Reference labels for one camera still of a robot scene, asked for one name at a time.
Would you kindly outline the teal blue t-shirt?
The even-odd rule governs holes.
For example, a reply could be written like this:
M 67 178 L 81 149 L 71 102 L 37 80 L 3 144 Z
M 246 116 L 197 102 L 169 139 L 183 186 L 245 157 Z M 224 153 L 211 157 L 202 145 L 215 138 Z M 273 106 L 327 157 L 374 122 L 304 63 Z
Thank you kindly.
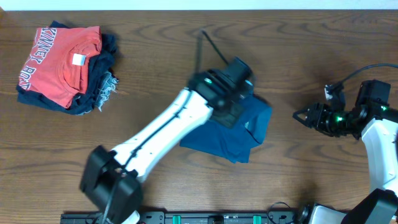
M 249 95 L 239 104 L 244 111 L 232 128 L 209 120 L 188 133 L 179 146 L 222 157 L 232 163 L 249 162 L 251 149 L 260 146 L 266 138 L 272 108 L 256 95 Z

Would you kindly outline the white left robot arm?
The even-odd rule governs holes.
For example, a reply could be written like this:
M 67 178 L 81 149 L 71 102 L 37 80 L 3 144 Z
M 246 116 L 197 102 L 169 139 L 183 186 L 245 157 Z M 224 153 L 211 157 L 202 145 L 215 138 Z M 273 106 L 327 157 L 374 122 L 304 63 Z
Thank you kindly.
M 252 90 L 252 72 L 234 68 L 196 72 L 176 99 L 144 129 L 108 151 L 88 156 L 80 190 L 101 212 L 101 223 L 137 223 L 142 184 L 183 137 L 212 117 L 226 127 L 242 113 L 238 100 Z

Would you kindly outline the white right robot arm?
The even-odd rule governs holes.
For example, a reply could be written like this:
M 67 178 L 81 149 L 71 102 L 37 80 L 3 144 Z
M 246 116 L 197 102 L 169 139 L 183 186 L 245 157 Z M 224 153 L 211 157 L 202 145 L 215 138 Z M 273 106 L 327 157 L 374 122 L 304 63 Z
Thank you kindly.
M 352 135 L 364 143 L 368 158 L 369 195 L 344 213 L 315 204 L 303 212 L 306 223 L 389 223 L 397 217 L 397 110 L 388 104 L 391 86 L 362 82 L 354 108 L 346 111 L 340 95 L 325 87 L 329 104 L 315 103 L 293 113 L 308 128 L 329 137 Z

